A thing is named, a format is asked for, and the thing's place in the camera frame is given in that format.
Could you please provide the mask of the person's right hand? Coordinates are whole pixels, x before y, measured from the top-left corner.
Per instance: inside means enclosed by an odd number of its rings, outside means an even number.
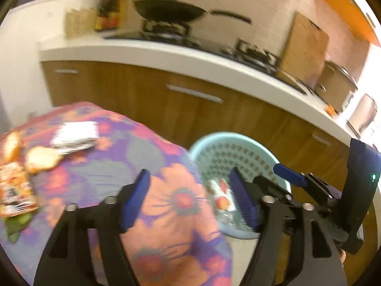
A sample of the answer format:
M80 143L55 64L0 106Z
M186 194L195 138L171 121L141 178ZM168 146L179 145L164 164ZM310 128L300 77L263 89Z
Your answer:
M339 258L342 264L344 264L344 261L346 260L346 252L342 249L338 251Z

